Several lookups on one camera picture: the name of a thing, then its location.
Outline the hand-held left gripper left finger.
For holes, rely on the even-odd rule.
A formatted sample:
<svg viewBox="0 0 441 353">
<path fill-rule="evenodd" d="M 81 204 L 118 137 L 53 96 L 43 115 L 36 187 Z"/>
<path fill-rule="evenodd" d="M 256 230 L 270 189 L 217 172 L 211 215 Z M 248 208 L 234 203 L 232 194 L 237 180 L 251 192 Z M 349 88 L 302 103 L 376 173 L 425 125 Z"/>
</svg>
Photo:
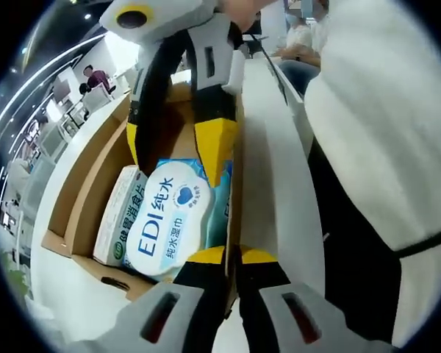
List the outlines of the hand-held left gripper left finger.
<svg viewBox="0 0 441 353">
<path fill-rule="evenodd" d="M 226 312 L 226 248 L 190 256 L 172 283 L 161 282 L 121 311 L 116 352 L 210 352 Z"/>
</svg>

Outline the person's right hand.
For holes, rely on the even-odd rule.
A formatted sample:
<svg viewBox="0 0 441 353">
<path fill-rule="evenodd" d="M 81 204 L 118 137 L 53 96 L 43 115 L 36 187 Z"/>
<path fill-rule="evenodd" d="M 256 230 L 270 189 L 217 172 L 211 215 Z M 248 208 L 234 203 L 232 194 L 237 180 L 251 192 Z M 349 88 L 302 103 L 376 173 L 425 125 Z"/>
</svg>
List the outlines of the person's right hand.
<svg viewBox="0 0 441 353">
<path fill-rule="evenodd" d="M 220 10 L 230 17 L 241 32 L 246 32 L 255 22 L 258 12 L 274 0 L 222 0 Z"/>
</svg>

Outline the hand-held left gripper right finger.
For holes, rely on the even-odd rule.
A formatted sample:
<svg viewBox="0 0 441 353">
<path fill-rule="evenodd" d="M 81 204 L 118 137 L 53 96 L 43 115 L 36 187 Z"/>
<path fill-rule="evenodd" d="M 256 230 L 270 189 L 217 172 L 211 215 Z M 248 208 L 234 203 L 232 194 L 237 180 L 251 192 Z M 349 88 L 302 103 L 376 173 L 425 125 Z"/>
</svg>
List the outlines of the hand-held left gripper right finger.
<svg viewBox="0 0 441 353">
<path fill-rule="evenodd" d="M 237 247 L 240 316 L 252 352 L 352 352 L 345 317 L 304 283 L 293 283 L 278 260 Z"/>
</svg>

